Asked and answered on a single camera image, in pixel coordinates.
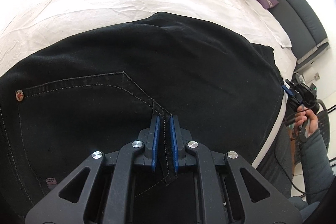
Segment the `person's right hand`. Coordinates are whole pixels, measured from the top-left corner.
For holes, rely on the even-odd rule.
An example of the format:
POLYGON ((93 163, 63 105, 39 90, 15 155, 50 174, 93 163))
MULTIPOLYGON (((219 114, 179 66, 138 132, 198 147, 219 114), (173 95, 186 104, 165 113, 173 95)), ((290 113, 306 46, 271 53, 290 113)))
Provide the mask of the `person's right hand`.
POLYGON ((299 133, 299 129, 305 129, 305 136, 309 138, 318 130, 318 118, 311 109, 299 106, 295 115, 294 130, 299 133))

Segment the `grey sleeved right forearm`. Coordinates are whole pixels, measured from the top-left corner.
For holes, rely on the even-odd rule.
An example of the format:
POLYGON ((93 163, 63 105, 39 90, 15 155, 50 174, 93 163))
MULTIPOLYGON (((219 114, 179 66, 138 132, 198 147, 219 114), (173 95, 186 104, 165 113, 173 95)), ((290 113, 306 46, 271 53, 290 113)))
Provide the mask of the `grey sleeved right forearm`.
POLYGON ((335 179, 319 128, 299 145, 308 204, 321 202, 335 179))

